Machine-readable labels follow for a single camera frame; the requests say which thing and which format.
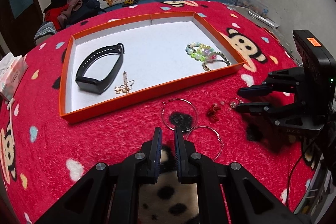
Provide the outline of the red knot charm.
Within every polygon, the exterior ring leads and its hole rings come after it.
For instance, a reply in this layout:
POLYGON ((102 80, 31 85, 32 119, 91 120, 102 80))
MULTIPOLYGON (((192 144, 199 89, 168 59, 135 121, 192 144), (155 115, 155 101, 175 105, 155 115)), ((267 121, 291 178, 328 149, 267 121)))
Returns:
POLYGON ((219 121, 218 112, 222 109, 225 105, 224 101, 215 102, 213 103, 210 108, 206 112, 206 117, 209 119, 210 122, 216 123, 219 121))

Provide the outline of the orange tray white interior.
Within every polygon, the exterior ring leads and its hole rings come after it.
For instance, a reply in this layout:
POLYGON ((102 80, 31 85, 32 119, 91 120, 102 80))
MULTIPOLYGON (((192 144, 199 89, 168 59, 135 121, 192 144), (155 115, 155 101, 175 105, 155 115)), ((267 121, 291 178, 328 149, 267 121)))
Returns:
POLYGON ((133 104, 236 73, 241 55, 204 17, 192 11, 132 16, 88 28, 71 36, 60 80, 59 113, 81 122, 133 104), (123 65, 102 94, 79 89, 76 72, 93 51, 121 43, 123 65), (206 72, 187 56, 189 43, 203 43, 222 53, 206 72))

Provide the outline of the silver hoop earring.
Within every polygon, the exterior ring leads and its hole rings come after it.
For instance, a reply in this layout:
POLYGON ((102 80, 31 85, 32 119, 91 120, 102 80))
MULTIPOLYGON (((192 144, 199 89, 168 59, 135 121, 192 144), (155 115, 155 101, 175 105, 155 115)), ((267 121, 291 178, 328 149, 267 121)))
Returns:
POLYGON ((220 134, 209 126, 196 126, 187 133, 185 140, 194 144, 197 152, 217 161, 222 154, 224 141, 220 134))
POLYGON ((180 127, 183 133, 187 133, 197 125, 198 111, 190 101, 173 98, 162 102, 161 120, 169 130, 180 127))

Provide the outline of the pile of clothes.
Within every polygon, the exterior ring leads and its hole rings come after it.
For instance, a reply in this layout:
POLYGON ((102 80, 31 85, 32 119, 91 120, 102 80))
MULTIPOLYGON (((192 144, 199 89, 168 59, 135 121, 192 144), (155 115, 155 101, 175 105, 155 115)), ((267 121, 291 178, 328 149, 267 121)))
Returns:
POLYGON ((51 0, 44 9, 44 22, 51 22, 57 32, 66 26, 96 16, 101 12, 98 0, 51 0))

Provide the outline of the black fitness band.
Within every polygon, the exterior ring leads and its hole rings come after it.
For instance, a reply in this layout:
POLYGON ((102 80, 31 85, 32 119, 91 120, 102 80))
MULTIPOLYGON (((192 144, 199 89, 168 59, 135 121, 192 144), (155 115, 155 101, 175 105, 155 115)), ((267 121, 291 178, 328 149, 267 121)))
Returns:
POLYGON ((76 72, 75 82, 79 89, 93 94, 104 93, 116 79, 123 65, 124 53, 121 43, 90 53, 76 72))

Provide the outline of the red monkey print blanket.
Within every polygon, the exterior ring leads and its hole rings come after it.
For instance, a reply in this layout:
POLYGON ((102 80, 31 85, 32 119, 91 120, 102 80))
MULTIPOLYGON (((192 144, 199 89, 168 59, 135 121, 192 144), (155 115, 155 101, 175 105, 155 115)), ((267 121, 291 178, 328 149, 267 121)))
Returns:
MULTIPOLYGON (((141 144, 162 127, 162 102, 167 97, 112 112, 82 123, 68 124, 59 115, 59 86, 63 60, 70 37, 87 28, 113 20, 176 12, 177 7, 147 3, 121 8, 78 23, 59 32, 26 55, 28 69, 17 92, 12 111, 1 107, 1 129, 13 124, 16 178, 5 182, 7 196, 20 223, 35 222, 82 174, 99 161, 114 164, 135 153, 141 144)), ((219 2, 197 1, 181 7, 204 17, 219 32, 233 28, 248 36, 267 61, 254 61, 255 71, 238 73, 172 94, 190 101, 197 109, 198 121, 215 129, 224 141, 218 162, 238 161, 283 203, 294 209, 314 175, 311 167, 299 160, 299 142, 272 153, 265 143, 248 141, 241 116, 228 107, 218 112, 219 121, 210 122, 206 111, 215 102, 228 102, 238 88, 259 84, 270 71, 290 68, 294 62, 277 40, 235 8, 219 2)))

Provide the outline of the pink tissue pack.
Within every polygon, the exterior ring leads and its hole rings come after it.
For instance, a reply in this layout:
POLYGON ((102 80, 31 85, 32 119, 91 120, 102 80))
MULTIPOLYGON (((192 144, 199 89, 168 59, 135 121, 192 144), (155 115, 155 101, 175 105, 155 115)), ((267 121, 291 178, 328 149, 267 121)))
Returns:
POLYGON ((9 52, 0 62, 1 96, 10 101, 24 76, 28 65, 22 56, 14 56, 9 52))

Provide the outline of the pearl ring earring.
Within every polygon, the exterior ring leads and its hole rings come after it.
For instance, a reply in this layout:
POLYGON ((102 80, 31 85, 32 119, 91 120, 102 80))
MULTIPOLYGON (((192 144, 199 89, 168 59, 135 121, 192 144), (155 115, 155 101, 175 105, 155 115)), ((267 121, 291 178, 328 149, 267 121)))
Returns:
POLYGON ((229 110, 233 110, 237 108, 239 104, 241 104, 243 101, 239 98, 231 98, 228 102, 229 110))

